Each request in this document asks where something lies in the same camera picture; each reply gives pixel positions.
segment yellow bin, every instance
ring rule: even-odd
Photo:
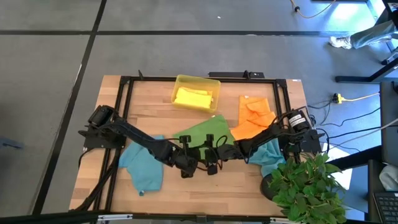
[[[175,98],[180,87],[191,88],[194,90],[206,90],[212,91],[212,101],[210,108],[202,108],[200,106],[186,105],[181,103],[176,103]],[[218,80],[212,80],[209,78],[199,78],[192,77],[189,75],[177,75],[175,81],[174,90],[172,94],[172,104],[176,106],[182,106],[184,108],[190,108],[195,110],[202,110],[212,113],[217,110],[218,96],[220,95],[221,82]]]

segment green leaves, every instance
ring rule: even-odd
[[[270,189],[278,194],[272,199],[289,220],[309,224],[344,223],[345,209],[341,207],[336,189],[339,183],[330,174],[339,168],[325,162],[327,154],[306,157],[296,164],[289,158],[286,164],[278,164],[272,171]]]
[[[334,172],[341,172],[340,168],[332,165],[332,164],[325,164],[326,165],[326,172],[332,174]]]

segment black plant pot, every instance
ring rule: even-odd
[[[277,195],[277,193],[273,190],[271,190],[268,187],[268,182],[271,183],[272,182],[272,175],[268,174],[266,175],[262,181],[261,181],[261,185],[260,185],[260,191],[261,194],[263,194],[266,198],[268,198],[269,200],[272,200],[272,198]]]

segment yellow cloth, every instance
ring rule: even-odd
[[[174,102],[189,106],[210,108],[212,94],[212,91],[193,90],[186,87],[180,87],[178,88]]]
[[[274,118],[267,98],[239,96],[239,125],[231,134],[235,140],[252,138],[267,129]]]

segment yellow cable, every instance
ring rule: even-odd
[[[359,97],[359,98],[357,98],[357,99],[352,99],[352,100],[349,100],[349,99],[346,99],[346,98],[344,98],[344,97],[341,97],[341,100],[342,100],[342,101],[357,101],[357,100],[363,100],[363,99],[368,98],[368,97],[371,97],[371,96],[376,96],[376,95],[378,95],[378,94],[380,94],[380,93],[373,93],[373,94],[370,94],[370,95],[368,95],[368,96],[363,96],[363,97]]]
[[[294,0],[290,0],[290,2],[292,2],[294,8],[297,7],[296,4],[294,3]],[[335,2],[336,2],[336,0],[333,0],[326,8],[324,8],[324,9],[323,9],[322,11],[320,11],[318,14],[315,14],[315,15],[313,15],[313,16],[304,16],[304,15],[300,12],[299,9],[297,10],[297,12],[298,12],[298,13],[300,14],[300,16],[302,16],[303,18],[305,18],[305,19],[311,19],[311,18],[314,18],[315,16],[317,16],[317,15],[323,13],[325,10],[327,10],[327,9],[328,9],[333,3],[335,3]]]

